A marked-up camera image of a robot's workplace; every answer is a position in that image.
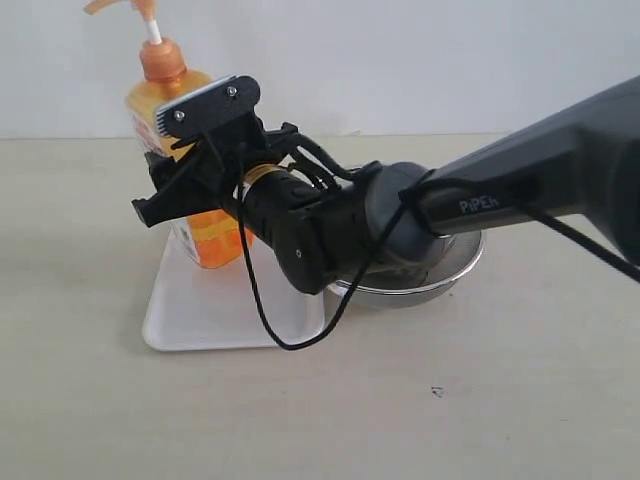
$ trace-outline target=white tray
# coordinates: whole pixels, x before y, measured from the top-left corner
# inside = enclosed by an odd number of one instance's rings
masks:
[[[322,295],[296,291],[272,251],[255,239],[251,248],[267,319],[287,342],[324,328]],[[169,235],[144,322],[147,344],[160,351],[273,347],[251,292],[244,258],[215,270],[198,267]]]

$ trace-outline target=orange pump head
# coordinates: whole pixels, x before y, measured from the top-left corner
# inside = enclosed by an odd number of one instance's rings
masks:
[[[93,0],[84,8],[89,15],[105,7],[126,0]],[[147,26],[149,39],[142,45],[140,61],[144,76],[150,82],[168,82],[187,70],[180,47],[160,35],[156,21],[155,0],[130,0],[131,6],[140,12]]]

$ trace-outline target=robotic arm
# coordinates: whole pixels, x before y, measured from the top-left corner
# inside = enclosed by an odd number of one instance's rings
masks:
[[[228,77],[158,110],[159,133],[192,147],[179,162],[146,155],[157,193],[133,205],[147,226],[223,208],[308,294],[369,260],[369,273],[428,269],[450,235],[531,220],[523,205],[585,215],[640,264],[640,77],[432,171],[346,170],[294,125],[265,131],[259,99],[254,79]]]

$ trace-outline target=white pump nozzle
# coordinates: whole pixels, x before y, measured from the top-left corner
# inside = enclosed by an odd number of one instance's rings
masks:
[[[109,5],[123,2],[125,0],[93,0],[84,8],[84,11],[90,15],[99,12]],[[156,21],[155,1],[154,0],[130,0],[134,10],[138,10],[144,19],[147,27],[147,35],[151,45],[160,45],[162,43],[162,35]]]

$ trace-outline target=small black speck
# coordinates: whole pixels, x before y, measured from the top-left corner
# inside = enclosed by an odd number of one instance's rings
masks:
[[[442,397],[444,397],[444,388],[443,387],[431,387],[431,393],[433,393],[438,398],[442,398]]]

